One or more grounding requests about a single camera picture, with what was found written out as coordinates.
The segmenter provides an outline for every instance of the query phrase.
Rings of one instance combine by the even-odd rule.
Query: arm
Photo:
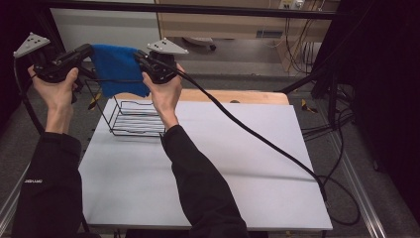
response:
[[[192,225],[190,237],[249,237],[228,184],[179,126],[175,107],[180,81],[177,76],[167,84],[155,85],[144,73],[144,82],[167,130],[162,144],[172,161],[182,209]]]
[[[29,68],[30,75],[35,75]],[[68,135],[72,117],[73,69],[61,83],[33,78],[47,107],[46,132],[41,135],[25,176],[13,223],[14,238],[71,237],[82,220],[80,142]]]

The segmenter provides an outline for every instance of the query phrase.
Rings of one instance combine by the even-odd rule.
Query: black cable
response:
[[[341,126],[344,126],[345,124],[347,124],[352,118],[353,118],[353,113],[350,114],[347,118],[345,118],[343,120],[344,122],[342,123]],[[318,134],[320,132],[323,132],[323,131],[326,131],[326,130],[329,130],[329,131],[328,132],[325,132],[325,133],[322,133],[320,135],[316,135],[316,134]],[[322,136],[325,136],[325,135],[327,135],[327,134],[329,134],[329,133],[331,133],[333,131],[334,131],[334,129],[332,129],[331,126],[328,127],[328,128],[326,128],[326,129],[320,128],[319,130],[315,130],[313,133],[309,133],[309,135],[308,134],[304,135],[304,140],[305,140],[305,142],[309,142],[309,141],[315,140],[317,138],[320,138]]]
[[[351,117],[351,116],[353,116],[353,112],[352,113],[349,113],[349,114],[346,114],[344,117],[346,117],[345,119],[347,119],[348,117]],[[306,135],[306,134],[309,134],[311,131],[313,131],[313,130],[318,130],[318,129],[322,129],[322,128],[327,128],[327,129],[329,129],[329,128],[331,128],[331,125],[330,124],[326,124],[326,125],[322,125],[322,126],[316,126],[316,127],[309,127],[309,128],[301,128],[300,130],[301,131],[309,131],[309,132],[305,132],[305,133],[303,133],[304,135]]]
[[[339,223],[339,224],[341,224],[341,225],[346,225],[346,226],[352,226],[352,225],[355,225],[355,224],[357,224],[358,222],[359,222],[359,220],[361,219],[361,216],[362,216],[362,214],[361,214],[361,209],[360,209],[360,207],[359,207],[359,205],[358,205],[358,203],[357,203],[357,201],[356,201],[356,199],[355,199],[355,197],[352,195],[352,193],[351,192],[349,192],[342,184],[340,184],[338,181],[336,181],[335,179],[333,179],[333,178],[331,178],[331,176],[332,176],[332,174],[334,173],[334,171],[337,169],[337,167],[338,167],[338,165],[340,164],[340,162],[341,162],[341,160],[343,159],[343,154],[344,154],[344,137],[343,137],[343,131],[342,131],[342,126],[343,126],[343,124],[342,124],[342,121],[341,121],[341,118],[342,118],[342,116],[343,116],[343,113],[345,112],[345,111],[348,111],[348,110],[350,110],[349,108],[346,108],[345,110],[343,110],[343,111],[341,111],[340,112],[340,114],[339,114],[339,119],[338,119],[338,126],[337,126],[337,130],[339,131],[339,136],[340,136],[340,140],[341,140],[341,146],[340,146],[340,154],[339,154],[339,158],[338,158],[338,160],[337,160],[337,162],[336,162],[336,164],[333,166],[333,168],[330,170],[330,172],[326,175],[326,176],[319,176],[319,178],[323,178],[324,179],[324,181],[323,181],[323,186],[324,186],[324,189],[325,189],[325,185],[327,184],[327,182],[330,180],[330,181],[332,181],[333,183],[335,183],[339,188],[341,188],[351,199],[352,199],[352,201],[353,201],[353,203],[355,204],[355,206],[356,206],[356,210],[357,210],[357,217],[356,217],[356,219],[354,220],[354,221],[351,221],[351,222],[345,222],[345,221],[341,221],[341,220],[339,220],[339,219],[337,219],[337,218],[335,218],[334,216],[332,216],[331,214],[330,214],[330,218],[333,220],[333,221],[335,221],[335,222],[337,222],[337,223]]]
[[[305,71],[306,71],[306,75],[309,74],[309,70],[308,70],[308,64],[309,64],[309,56],[311,54],[311,43],[305,43],[305,45],[309,45],[308,46],[308,52],[305,55]]]
[[[330,172],[328,173],[328,175],[326,176],[323,184],[325,186],[325,184],[327,183],[327,181],[329,180],[329,178],[331,177],[331,175],[334,173],[334,171],[337,169],[338,165],[340,164],[340,161],[343,158],[343,153],[344,153],[344,138],[343,138],[343,131],[342,131],[342,124],[341,124],[341,117],[343,115],[343,113],[347,110],[350,110],[349,108],[346,108],[345,110],[341,111],[339,114],[339,120],[338,120],[338,125],[337,125],[337,130],[339,131],[339,136],[340,136],[340,140],[341,140],[341,146],[340,146],[340,154],[339,154],[339,158],[337,159],[336,164],[333,166],[333,168],[330,170]]]
[[[233,122],[235,122],[238,126],[240,126],[242,129],[244,129],[245,131],[247,131],[248,133],[250,133],[251,135],[255,136],[256,138],[260,139],[262,142],[266,143],[268,146],[270,146],[271,148],[273,148],[274,150],[276,150],[277,152],[281,153],[282,155],[284,155],[285,157],[287,157],[288,159],[290,159],[292,162],[294,162],[296,165],[298,165],[300,168],[302,168],[305,172],[307,172],[310,176],[312,176],[316,182],[319,185],[319,188],[321,190],[321,194],[322,197],[324,199],[324,201],[327,201],[327,194],[325,192],[324,186],[321,183],[321,180],[318,178],[317,175],[315,175],[315,173],[313,173],[310,169],[308,169],[305,165],[303,165],[300,161],[298,161],[297,159],[295,159],[294,157],[292,157],[291,155],[287,154],[286,152],[284,152],[283,150],[281,150],[278,146],[276,146],[275,144],[273,144],[271,141],[269,141],[268,139],[266,139],[265,137],[261,136],[260,134],[258,134],[257,132],[255,132],[254,130],[252,130],[251,128],[249,128],[247,125],[245,125],[243,122],[241,122],[238,118],[236,118],[234,115],[232,115],[232,113],[230,113],[223,105],[222,103],[220,103],[213,95],[211,95],[210,93],[208,93],[204,88],[202,88],[193,78],[191,78],[187,73],[179,70],[178,68],[172,67],[164,62],[161,62],[159,60],[156,59],[151,59],[153,62],[156,62],[157,64],[160,64],[166,68],[171,69],[173,72],[176,72],[178,75],[180,75],[181,77],[183,77],[184,79],[186,79],[187,81],[189,81],[190,83],[192,83],[194,86],[196,86],[202,93],[204,93],[229,119],[231,119]]]
[[[357,210],[357,216],[355,218],[355,220],[350,221],[350,222],[346,222],[346,221],[342,221],[337,219],[336,217],[332,216],[331,214],[329,214],[331,220],[341,224],[341,225],[345,225],[345,226],[353,226],[358,224],[358,222],[361,220],[362,217],[362,213],[361,213],[361,208],[358,205],[358,202],[356,201],[355,197],[352,195],[352,193],[350,191],[348,191],[342,184],[340,184],[337,180],[333,179],[333,178],[329,178],[329,180],[331,182],[333,182],[335,185],[339,186],[351,199],[352,202],[355,204],[356,206],[356,210]]]
[[[315,43],[312,43],[312,51],[311,51],[311,71],[312,71],[312,66],[314,64],[314,48],[315,48]]]
[[[285,23],[285,29],[284,29],[284,32],[285,32],[285,37],[286,37],[286,48],[287,48],[287,52],[288,52],[289,57],[290,57],[290,62],[291,62],[291,65],[293,66],[293,68],[294,68],[296,71],[301,72],[301,73],[305,73],[305,71],[303,71],[303,69],[301,69],[301,68],[297,65],[296,59],[294,58],[294,55],[291,53],[291,46],[290,46],[289,41],[288,41],[288,34],[289,34],[289,30],[290,30],[290,19],[289,19],[289,18],[286,18],[286,23]]]
[[[306,72],[306,75],[308,75],[308,62],[307,62],[307,60],[308,60],[308,57],[307,57],[307,53],[306,53],[306,47],[308,46],[308,43],[305,43],[305,47],[303,48],[303,55],[304,55],[304,57],[303,57],[303,62],[305,63],[305,72]]]
[[[34,108],[32,107],[32,105],[29,101],[28,95],[26,94],[26,90],[22,86],[22,82],[19,79],[18,68],[17,68],[17,59],[16,58],[14,58],[14,60],[13,60],[13,70],[15,72],[15,80],[16,80],[16,84],[18,85],[19,95],[21,96],[22,102],[24,103],[32,122],[34,123],[35,127],[37,128],[38,133],[41,135],[41,134],[44,133],[45,128],[44,128],[43,124],[41,124],[40,120],[38,119],[37,114],[35,113],[35,110],[34,110]]]

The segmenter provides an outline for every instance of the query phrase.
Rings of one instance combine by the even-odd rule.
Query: cable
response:
[[[311,45],[309,44],[308,47],[308,43],[305,43],[305,47],[303,48],[303,62],[305,63],[305,72],[306,75],[309,73],[308,71],[308,60],[309,60],[309,55],[310,55],[310,49],[311,49]]]
[[[337,223],[339,223],[339,224],[341,224],[341,225],[345,225],[345,226],[353,226],[353,225],[356,225],[360,220],[361,220],[361,217],[362,217],[362,213],[361,213],[361,208],[359,207],[359,205],[358,205],[358,202],[356,201],[356,199],[355,199],[355,197],[352,195],[352,193],[351,192],[349,192],[343,185],[341,185],[337,180],[335,180],[335,179],[333,179],[333,178],[329,178],[329,180],[331,181],[331,182],[333,182],[335,185],[337,185],[337,186],[339,186],[349,197],[350,197],[350,199],[352,200],[352,202],[355,204],[355,206],[356,206],[356,210],[357,210],[357,216],[356,216],[356,218],[355,218],[355,220],[353,220],[353,221],[350,221],[350,222],[346,222],[346,221],[341,221],[341,220],[339,220],[339,219],[337,219],[337,218],[335,218],[334,216],[332,216],[331,214],[329,214],[329,216],[330,216],[330,218],[333,220],[333,221],[335,221],[335,222],[337,222]]]
[[[351,121],[351,119],[353,118],[354,114],[353,113],[349,113],[345,116],[343,116],[341,123],[341,126],[346,125],[347,123],[349,123]],[[324,135],[327,135],[328,133],[331,133],[334,131],[334,129],[331,127],[331,125],[324,125],[324,126],[319,126],[319,127],[314,127],[311,129],[301,129],[306,130],[306,132],[302,133],[303,139],[305,140],[305,142],[309,142],[312,140],[315,140],[319,137],[322,137]]]
[[[309,10],[310,10],[310,11],[312,11],[312,10],[315,8],[316,2],[317,2],[317,0],[315,0],[315,1],[313,2],[312,6],[311,6],[311,7],[309,7]],[[289,59],[289,60],[290,60],[290,62],[291,62],[291,65],[293,66],[293,68],[294,68],[296,71],[301,72],[301,73],[305,73],[306,75],[307,75],[308,73],[310,73],[310,72],[308,71],[308,69],[307,69],[307,63],[305,64],[305,68],[306,68],[306,70],[303,70],[303,69],[302,69],[302,68],[300,68],[300,66],[298,65],[298,63],[297,63],[297,61],[296,61],[296,58],[295,58],[295,55],[296,55],[297,50],[298,50],[298,49],[300,49],[300,48],[302,47],[303,42],[304,42],[304,40],[306,39],[306,37],[307,37],[307,35],[308,35],[308,30],[309,30],[309,28],[310,28],[310,26],[312,25],[312,23],[313,23],[313,22],[314,22],[314,21],[313,21],[313,20],[311,20],[311,19],[307,19],[307,20],[306,20],[306,23],[305,23],[305,25],[304,25],[304,27],[303,27],[303,30],[302,30],[302,32],[301,32],[301,34],[300,34],[300,36],[299,36],[298,40],[296,41],[296,43],[294,43],[294,44],[293,44],[293,46],[290,46],[290,45],[289,45],[289,42],[288,42],[288,35],[289,35],[289,30],[290,30],[290,19],[289,19],[289,18],[286,18],[285,29],[284,29],[284,32],[285,32],[285,39],[286,39],[286,48],[287,48],[287,51],[288,51],[288,53],[289,53],[289,57],[290,57],[290,59]],[[293,48],[295,44],[298,44],[298,45],[297,45],[297,48],[295,49],[294,53],[292,54],[292,53],[291,53],[291,48]],[[302,57],[302,61],[305,61],[305,59],[304,59],[305,53],[302,53],[302,55],[303,55],[303,57]]]
[[[271,8],[271,0],[268,0],[268,9],[270,9]],[[260,39],[262,40],[263,39],[263,34],[264,34],[264,32],[265,32],[265,27],[266,27],[266,17],[264,17],[264,20],[263,20],[263,26],[262,26],[262,36],[260,37]],[[278,47],[278,46],[280,46],[280,44],[282,43],[283,41],[280,41],[278,44],[276,44],[276,45],[274,45],[274,46],[270,46],[270,45],[267,45],[266,43],[263,43],[266,47],[270,47],[270,48],[276,48],[276,47]]]
[[[340,140],[341,140],[341,142],[342,142],[342,143],[341,143],[341,146],[340,146],[340,155],[339,155],[339,158],[338,158],[338,160],[337,160],[336,164],[333,166],[333,168],[331,169],[330,173],[326,176],[326,178],[325,178],[325,180],[324,180],[324,182],[323,182],[324,186],[325,186],[325,184],[327,183],[328,179],[331,177],[331,175],[334,173],[334,171],[337,169],[337,167],[338,167],[338,165],[339,165],[340,161],[341,161],[341,160],[342,160],[342,158],[343,158],[343,152],[344,152],[344,138],[343,138],[343,131],[341,130],[342,125],[341,125],[341,121],[340,121],[340,119],[341,119],[341,117],[342,117],[343,113],[344,113],[345,111],[347,111],[347,110],[350,110],[350,109],[349,109],[349,108],[346,108],[345,110],[341,111],[341,112],[340,112],[340,114],[339,114],[339,120],[338,120],[337,130],[339,131]]]
[[[26,94],[26,91],[22,86],[21,80],[19,79],[18,68],[17,68],[17,59],[16,58],[14,58],[14,60],[13,60],[13,70],[15,72],[15,80],[16,80],[16,84],[18,85],[19,94],[21,96],[22,102],[24,103],[32,122],[34,123],[35,127],[37,128],[38,133],[41,135],[41,134],[44,133],[45,129],[44,129],[44,126],[41,124],[40,120],[38,119],[37,114],[35,113],[34,108],[32,107],[32,105],[29,101],[28,95]]]
[[[260,139],[262,142],[266,143],[268,146],[270,146],[271,148],[273,148],[274,150],[276,150],[277,152],[281,153],[282,155],[284,155],[285,157],[287,157],[288,159],[290,159],[292,162],[294,162],[296,165],[298,165],[301,169],[303,169],[305,172],[307,172],[310,176],[312,176],[316,182],[319,185],[319,188],[321,190],[321,194],[322,197],[324,199],[324,201],[327,201],[327,194],[325,192],[323,183],[321,183],[321,180],[318,178],[317,175],[315,175],[315,173],[313,173],[311,170],[309,170],[305,165],[303,165],[300,161],[298,161],[297,159],[295,159],[294,157],[292,157],[291,155],[287,154],[286,152],[284,152],[283,150],[281,150],[278,146],[276,146],[275,144],[273,144],[271,141],[269,141],[268,139],[266,139],[265,137],[261,136],[260,134],[258,134],[257,132],[255,132],[254,130],[252,130],[251,128],[249,128],[247,125],[245,125],[243,122],[241,122],[239,119],[237,119],[234,115],[232,115],[232,113],[230,113],[223,105],[222,103],[220,103],[213,95],[211,95],[210,93],[208,93],[204,88],[202,88],[193,78],[191,78],[187,73],[179,70],[178,68],[172,67],[164,62],[161,62],[159,60],[156,59],[151,59],[153,62],[156,62],[157,64],[160,64],[166,68],[171,69],[173,72],[176,72],[178,75],[180,75],[181,77],[185,78],[187,81],[189,81],[190,83],[192,83],[194,86],[196,86],[202,93],[204,93],[229,119],[231,119],[233,122],[235,122],[238,126],[240,126],[242,129],[244,129],[245,131],[247,131],[248,133],[250,133],[251,135],[255,136],[256,138]]]

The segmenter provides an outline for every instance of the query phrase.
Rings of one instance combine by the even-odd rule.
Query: black jacket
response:
[[[191,238],[249,237],[228,184],[195,147],[181,126],[170,128],[161,142],[172,161]],[[21,188],[13,238],[75,237],[82,220],[80,142],[44,133]]]

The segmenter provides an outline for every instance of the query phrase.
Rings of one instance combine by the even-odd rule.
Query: wire basket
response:
[[[101,93],[101,81],[112,81],[116,83],[140,83],[141,81],[85,79],[85,84],[92,95],[92,103],[101,112],[102,117],[113,135],[158,137],[164,132],[164,126],[157,111],[153,104],[148,101],[121,100],[113,96],[115,105],[112,109],[112,113],[108,113],[108,108],[107,113],[104,113],[104,109],[99,103],[99,98],[97,98],[97,95]],[[99,87],[93,88],[92,84],[96,84]]]

